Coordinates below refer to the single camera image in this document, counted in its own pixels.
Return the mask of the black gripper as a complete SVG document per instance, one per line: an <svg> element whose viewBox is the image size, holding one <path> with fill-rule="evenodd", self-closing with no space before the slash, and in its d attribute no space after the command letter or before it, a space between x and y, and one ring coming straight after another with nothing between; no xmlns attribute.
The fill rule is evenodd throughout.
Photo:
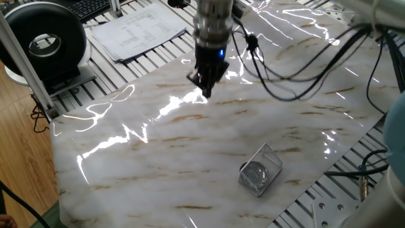
<svg viewBox="0 0 405 228"><path fill-rule="evenodd" d="M196 87L200 88L205 98L211 97L212 88L219 82L229 67L229 62L225 61L226 46L204 47L199 44L195 46L195 69L186 75ZM209 77L200 72L200 67L209 67Z"/></svg>

